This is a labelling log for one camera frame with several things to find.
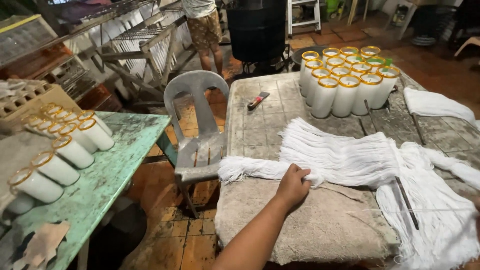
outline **patterned shorts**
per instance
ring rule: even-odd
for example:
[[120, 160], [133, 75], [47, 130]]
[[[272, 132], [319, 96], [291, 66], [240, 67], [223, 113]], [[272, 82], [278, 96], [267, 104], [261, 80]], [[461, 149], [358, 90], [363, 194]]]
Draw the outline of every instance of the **patterned shorts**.
[[192, 44], [197, 51], [209, 49], [210, 45], [222, 41], [222, 30], [216, 10], [205, 17], [187, 18], [187, 25], [192, 36]]

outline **tiled floor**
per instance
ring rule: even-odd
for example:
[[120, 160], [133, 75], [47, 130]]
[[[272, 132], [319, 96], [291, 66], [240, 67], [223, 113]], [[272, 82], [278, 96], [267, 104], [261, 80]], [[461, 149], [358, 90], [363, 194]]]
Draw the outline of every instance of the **tiled floor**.
[[[443, 47], [419, 48], [408, 39], [397, 41], [394, 31], [384, 31], [382, 26], [386, 15], [378, 13], [367, 17], [366, 22], [356, 22], [351, 26], [340, 22], [322, 24], [322, 35], [306, 33], [295, 35], [290, 41], [294, 50], [305, 46], [328, 45], [331, 47], [367, 45], [378, 46], [381, 55], [392, 58], [393, 63], [430, 91], [442, 93], [469, 106], [480, 117], [480, 73], [470, 67], [479, 58], [452, 60], [454, 52]], [[224, 76], [231, 83], [233, 75], [241, 71], [240, 62], [226, 54], [228, 64]], [[227, 104], [220, 91], [207, 91], [206, 94], [217, 125], [223, 131]], [[196, 112], [193, 106], [181, 110], [180, 126], [185, 136], [198, 135]], [[177, 143], [171, 127], [167, 134], [173, 144]], [[149, 155], [161, 155], [158, 147], [153, 147]], [[133, 176], [134, 185], [129, 192], [131, 198], [141, 202], [147, 213], [147, 232], [138, 247], [125, 259], [121, 269], [163, 269], [196, 270], [210, 269], [216, 256], [216, 235], [214, 217], [220, 185], [210, 181], [191, 187], [194, 203], [200, 207], [201, 218], [192, 219], [185, 210], [182, 195], [173, 180], [173, 168], [168, 162], [144, 164]], [[363, 263], [374, 267], [377, 263]], [[268, 269], [278, 269], [268, 265]], [[297, 269], [287, 265], [282, 269]], [[320, 266], [308, 269], [323, 269]], [[477, 263], [465, 269], [480, 269]]]

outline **hand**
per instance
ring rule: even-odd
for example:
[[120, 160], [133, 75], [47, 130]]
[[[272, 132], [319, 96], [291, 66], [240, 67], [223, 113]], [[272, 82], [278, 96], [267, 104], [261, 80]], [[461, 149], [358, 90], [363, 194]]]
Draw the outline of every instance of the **hand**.
[[[473, 203], [475, 204], [475, 208], [480, 212], [480, 197], [476, 198]], [[477, 216], [477, 238], [480, 241], [480, 216]]]
[[308, 194], [312, 182], [306, 180], [302, 183], [303, 176], [310, 173], [310, 169], [302, 170], [296, 164], [291, 164], [280, 181], [275, 197], [285, 203], [288, 210], [301, 202]]

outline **green table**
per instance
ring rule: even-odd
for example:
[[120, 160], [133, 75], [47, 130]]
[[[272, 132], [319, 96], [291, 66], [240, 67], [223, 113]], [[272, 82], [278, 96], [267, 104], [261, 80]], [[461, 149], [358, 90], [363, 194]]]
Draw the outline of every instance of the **green table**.
[[35, 207], [18, 217], [13, 227], [20, 226], [23, 236], [45, 222], [68, 221], [66, 242], [58, 248], [57, 258], [48, 269], [66, 269], [79, 254], [79, 269], [86, 268], [88, 239], [107, 210], [124, 189], [150, 148], [157, 143], [175, 165], [177, 153], [164, 133], [171, 116], [96, 112], [113, 131], [115, 145], [94, 154], [95, 162], [80, 170], [80, 179], [65, 188], [56, 202]]

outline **ladder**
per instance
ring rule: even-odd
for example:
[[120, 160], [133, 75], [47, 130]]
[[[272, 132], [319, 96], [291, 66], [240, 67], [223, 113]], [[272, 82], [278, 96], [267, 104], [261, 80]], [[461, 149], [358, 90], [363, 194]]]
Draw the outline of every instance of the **ladder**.
[[[316, 2], [315, 7], [313, 8], [313, 12], [315, 14], [315, 19], [312, 21], [308, 22], [301, 22], [301, 23], [292, 23], [292, 6], [294, 5], [300, 5], [303, 3], [309, 3], [309, 2]], [[320, 7], [324, 6], [325, 3], [320, 3], [320, 0], [297, 0], [297, 1], [292, 1], [288, 0], [288, 37], [292, 37], [292, 27], [294, 26], [300, 26], [300, 25], [315, 25], [315, 30], [320, 31]]]

